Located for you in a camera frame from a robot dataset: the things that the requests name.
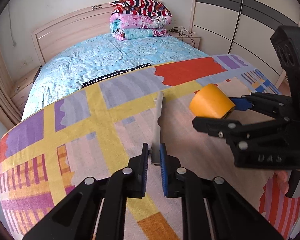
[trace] orange cylinder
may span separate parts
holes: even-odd
[[[235,104],[216,85],[208,84],[192,99],[189,109],[195,116],[224,119]]]

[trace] folded bedding stack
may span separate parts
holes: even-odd
[[[170,11],[154,0],[118,0],[110,17],[110,31],[119,41],[167,36],[164,25],[171,23]]]

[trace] sliding wardrobe door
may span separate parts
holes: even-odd
[[[209,55],[227,54],[241,0],[196,0],[192,31],[201,36],[199,49]]]
[[[243,0],[231,53],[251,62],[275,84],[282,68],[270,37],[280,25],[298,26],[299,18],[296,0]]]

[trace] bedside table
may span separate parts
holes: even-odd
[[[177,38],[177,39],[179,39],[179,40],[181,40],[181,41],[189,44],[190,46],[192,46],[192,47],[194,47],[196,49],[198,49],[198,47],[199,47],[200,39],[201,39],[201,37],[199,37],[199,36],[195,36],[195,35],[191,36],[191,38],[194,41],[194,44],[193,44],[191,38],[189,38],[188,36],[186,36],[186,35],[184,35],[182,33],[179,34],[179,33],[175,33],[175,32],[169,32],[169,35],[171,35],[171,36],[173,36],[173,37],[175,37],[175,38]]]
[[[39,72],[40,67],[31,70],[28,74],[20,78],[12,89],[10,98],[21,113],[23,113],[23,110],[25,109],[30,90]]]

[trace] beige curtain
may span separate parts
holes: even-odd
[[[21,121],[21,113],[11,101],[9,95],[12,81],[0,52],[0,121],[7,129],[11,129]]]

